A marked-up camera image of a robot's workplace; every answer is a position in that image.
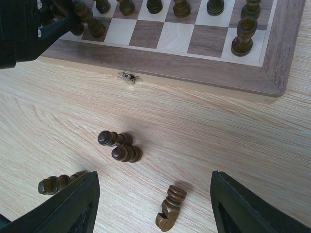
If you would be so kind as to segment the dark piece one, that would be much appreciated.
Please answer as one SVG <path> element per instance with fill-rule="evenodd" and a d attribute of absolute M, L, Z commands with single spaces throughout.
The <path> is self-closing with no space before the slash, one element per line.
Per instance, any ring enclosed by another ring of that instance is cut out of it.
<path fill-rule="evenodd" d="M 181 209 L 181 204 L 187 196 L 183 189 L 170 185 L 167 190 L 167 197 L 161 204 L 162 212 L 155 218 L 155 224 L 162 232 L 169 231 L 175 224 Z"/>
<path fill-rule="evenodd" d="M 102 146 L 131 146 L 133 138 L 129 133 L 116 133 L 111 131 L 102 131 L 98 135 L 98 142 Z"/>

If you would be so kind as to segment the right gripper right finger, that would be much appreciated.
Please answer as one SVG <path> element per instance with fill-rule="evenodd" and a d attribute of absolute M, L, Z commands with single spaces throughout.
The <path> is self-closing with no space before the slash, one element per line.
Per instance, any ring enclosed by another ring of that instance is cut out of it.
<path fill-rule="evenodd" d="M 311 229 L 270 205 L 223 171 L 213 171 L 212 209 L 219 233 L 309 233 Z"/>

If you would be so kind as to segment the dark pawn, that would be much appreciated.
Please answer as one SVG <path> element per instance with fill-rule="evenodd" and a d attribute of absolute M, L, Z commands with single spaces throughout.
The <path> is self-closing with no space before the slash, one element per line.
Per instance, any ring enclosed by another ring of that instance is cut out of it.
<path fill-rule="evenodd" d="M 100 14 L 106 14 L 109 12 L 111 5 L 108 0 L 95 0 L 96 9 Z"/>
<path fill-rule="evenodd" d="M 261 11 L 260 7 L 261 0 L 247 0 L 246 4 L 243 6 L 241 10 L 241 18 L 244 17 L 253 17 L 258 19 Z"/>
<path fill-rule="evenodd" d="M 162 8 L 162 0 L 147 0 L 146 7 L 149 13 L 158 14 Z"/>
<path fill-rule="evenodd" d="M 185 18 L 190 12 L 190 4 L 187 0 L 174 0 L 173 13 L 176 17 Z"/>
<path fill-rule="evenodd" d="M 124 16 L 130 16 L 135 11 L 135 5 L 132 0 L 117 0 L 117 2 Z"/>
<path fill-rule="evenodd" d="M 224 6 L 224 0 L 208 0 L 207 13 L 211 16 L 218 16 L 223 12 Z"/>

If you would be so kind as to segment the dark piece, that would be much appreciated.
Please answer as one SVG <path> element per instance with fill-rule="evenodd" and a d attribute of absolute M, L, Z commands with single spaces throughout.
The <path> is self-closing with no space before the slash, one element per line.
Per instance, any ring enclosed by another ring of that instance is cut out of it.
<path fill-rule="evenodd" d="M 75 14 L 80 18 L 82 23 L 86 23 L 90 34 L 99 38 L 105 33 L 103 23 L 94 18 L 92 10 L 82 0 L 73 0 L 73 8 Z"/>
<path fill-rule="evenodd" d="M 231 52 L 239 57 L 246 56 L 253 47 L 252 37 L 258 27 L 254 17 L 242 18 L 237 26 L 237 36 L 232 40 Z"/>
<path fill-rule="evenodd" d="M 85 173 L 87 173 L 87 171 L 79 171 L 71 176 L 65 174 L 60 175 L 59 177 L 50 176 L 39 182 L 38 192 L 43 195 L 54 195 Z"/>

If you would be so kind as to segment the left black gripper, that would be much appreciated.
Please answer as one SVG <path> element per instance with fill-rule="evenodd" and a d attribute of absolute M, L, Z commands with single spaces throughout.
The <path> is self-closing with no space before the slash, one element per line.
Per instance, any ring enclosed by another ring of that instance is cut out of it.
<path fill-rule="evenodd" d="M 2 0 L 0 2 L 0 68 L 32 61 L 81 20 L 72 0 Z"/>

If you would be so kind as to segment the dark piece two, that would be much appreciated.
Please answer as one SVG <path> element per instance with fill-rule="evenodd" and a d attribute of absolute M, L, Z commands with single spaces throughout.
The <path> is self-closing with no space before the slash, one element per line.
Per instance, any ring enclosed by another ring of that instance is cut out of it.
<path fill-rule="evenodd" d="M 79 36 L 84 32 L 85 26 L 83 23 L 79 23 L 76 27 L 70 30 L 70 32 L 75 35 Z"/>
<path fill-rule="evenodd" d="M 142 150 L 137 146 L 119 146 L 112 150 L 112 157 L 121 162 L 136 163 L 142 158 Z"/>

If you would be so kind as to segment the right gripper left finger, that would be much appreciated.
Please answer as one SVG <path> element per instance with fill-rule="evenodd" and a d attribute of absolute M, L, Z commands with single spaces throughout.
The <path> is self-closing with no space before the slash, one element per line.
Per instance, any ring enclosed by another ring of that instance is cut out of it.
<path fill-rule="evenodd" d="M 83 174 L 22 217 L 7 223 L 2 233 L 91 233 L 100 198 L 96 171 Z"/>

